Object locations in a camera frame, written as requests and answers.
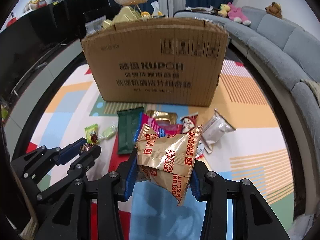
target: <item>throw blanket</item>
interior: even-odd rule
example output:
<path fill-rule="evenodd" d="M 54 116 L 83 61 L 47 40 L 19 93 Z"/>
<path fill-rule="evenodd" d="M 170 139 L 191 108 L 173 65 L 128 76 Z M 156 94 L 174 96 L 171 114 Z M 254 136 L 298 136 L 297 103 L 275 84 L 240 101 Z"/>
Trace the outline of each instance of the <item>throw blanket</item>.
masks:
<path fill-rule="evenodd" d="M 301 79 L 301 82 L 307 84 L 308 87 L 310 87 L 320 107 L 320 83 L 314 82 L 312 80 L 306 80 L 306 79 Z"/>

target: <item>yellow stuffed animal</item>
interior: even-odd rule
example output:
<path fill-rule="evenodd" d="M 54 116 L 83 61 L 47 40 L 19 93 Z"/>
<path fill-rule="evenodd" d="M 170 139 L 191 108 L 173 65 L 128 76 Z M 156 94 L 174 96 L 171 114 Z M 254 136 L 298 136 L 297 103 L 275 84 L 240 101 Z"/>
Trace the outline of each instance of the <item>yellow stuffed animal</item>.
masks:
<path fill-rule="evenodd" d="M 229 5 L 227 4 L 220 4 L 220 11 L 218 11 L 218 14 L 222 17 L 227 17 L 227 12 L 230 11 L 231 8 Z"/>

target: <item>colorful floor mat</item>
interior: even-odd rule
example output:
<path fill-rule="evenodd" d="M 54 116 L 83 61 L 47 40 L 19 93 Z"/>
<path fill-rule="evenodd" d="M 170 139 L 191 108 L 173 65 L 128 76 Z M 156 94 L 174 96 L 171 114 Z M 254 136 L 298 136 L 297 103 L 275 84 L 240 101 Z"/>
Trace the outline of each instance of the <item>colorful floor mat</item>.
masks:
<path fill-rule="evenodd" d="M 31 146 L 65 147 L 85 137 L 84 127 L 97 123 L 103 131 L 117 122 L 116 111 L 138 106 L 145 110 L 176 112 L 178 120 L 183 115 L 199 112 L 197 123 L 207 122 L 217 108 L 237 130 L 225 134 L 215 144 L 213 152 L 204 155 L 208 165 L 225 179 L 249 178 L 284 228 L 290 228 L 294 208 L 293 180 L 284 138 L 260 88 L 246 68 L 234 61 L 224 61 L 210 107 L 105 102 L 88 65 L 80 66 L 47 107 Z M 127 159 L 116 154 L 117 136 L 103 141 L 100 146 L 101 155 L 87 172 L 89 180 L 99 179 Z M 55 166 L 40 182 L 41 189 L 65 177 L 69 165 Z M 125 239 L 199 239 L 205 203 L 197 202 L 189 189 L 185 204 L 176 207 L 168 191 L 145 181 L 136 183 L 132 197 L 126 203 L 119 203 L 119 210 Z M 232 223 L 232 206 L 228 202 L 229 240 L 232 239 Z"/>

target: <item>dark green packet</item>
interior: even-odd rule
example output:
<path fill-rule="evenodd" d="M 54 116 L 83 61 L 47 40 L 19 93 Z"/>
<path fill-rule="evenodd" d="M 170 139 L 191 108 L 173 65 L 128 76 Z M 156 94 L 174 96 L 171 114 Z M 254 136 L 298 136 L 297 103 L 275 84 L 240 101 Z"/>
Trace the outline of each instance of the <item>dark green packet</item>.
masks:
<path fill-rule="evenodd" d="M 140 114 L 143 107 L 117 111 L 119 117 L 118 154 L 130 154 L 135 147 L 134 135 L 140 126 Z"/>

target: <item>gray sofa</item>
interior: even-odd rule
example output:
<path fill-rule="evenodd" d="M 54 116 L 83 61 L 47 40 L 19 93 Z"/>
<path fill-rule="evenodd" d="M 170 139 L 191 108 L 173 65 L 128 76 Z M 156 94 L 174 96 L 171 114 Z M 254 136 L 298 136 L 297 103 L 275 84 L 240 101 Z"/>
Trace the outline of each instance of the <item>gray sofa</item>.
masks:
<path fill-rule="evenodd" d="M 213 15 L 178 12 L 174 17 L 207 19 L 221 24 L 231 43 L 265 79 L 290 122 L 301 154 L 306 184 L 306 214 L 320 200 L 320 108 L 301 79 L 320 82 L 320 41 L 303 28 L 264 10 L 245 6 L 249 27 Z"/>

